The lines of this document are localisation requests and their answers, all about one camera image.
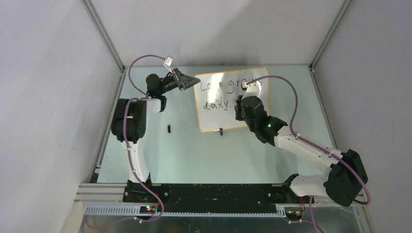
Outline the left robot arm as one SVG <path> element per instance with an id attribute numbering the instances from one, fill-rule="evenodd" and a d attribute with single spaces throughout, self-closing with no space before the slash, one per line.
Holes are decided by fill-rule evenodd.
<path id="1" fill-rule="evenodd" d="M 150 172 L 146 166 L 143 149 L 139 145 L 146 133 L 147 116 L 165 110 L 167 105 L 165 93 L 177 88 L 185 91 L 201 80 L 174 68 L 163 78 L 150 74 L 145 82 L 147 97 L 118 99 L 111 123 L 111 133 L 122 143 L 128 157 L 128 181 L 139 184 L 135 189 L 135 196 L 141 202 L 150 201 L 154 195 L 153 188 L 146 184 Z"/>

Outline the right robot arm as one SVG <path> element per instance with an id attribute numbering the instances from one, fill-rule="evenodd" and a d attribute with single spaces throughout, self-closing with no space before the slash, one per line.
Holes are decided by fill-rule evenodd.
<path id="1" fill-rule="evenodd" d="M 270 116 L 257 96 L 236 99 L 235 119 L 244 121 L 263 144 L 289 151 L 317 167 L 322 175 L 291 175 L 282 190 L 285 201 L 297 202 L 303 196 L 329 197 L 348 207 L 368 182 L 360 155 L 354 150 L 327 149 L 304 139 L 283 120 Z"/>

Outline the yellow framed whiteboard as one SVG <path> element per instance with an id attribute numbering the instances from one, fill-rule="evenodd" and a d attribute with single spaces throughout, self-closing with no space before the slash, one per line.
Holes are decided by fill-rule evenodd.
<path id="1" fill-rule="evenodd" d="M 194 86 L 199 130 L 203 133 L 245 128 L 235 119 L 236 99 L 245 91 L 242 86 L 269 74 L 265 67 L 198 74 L 200 83 Z"/>

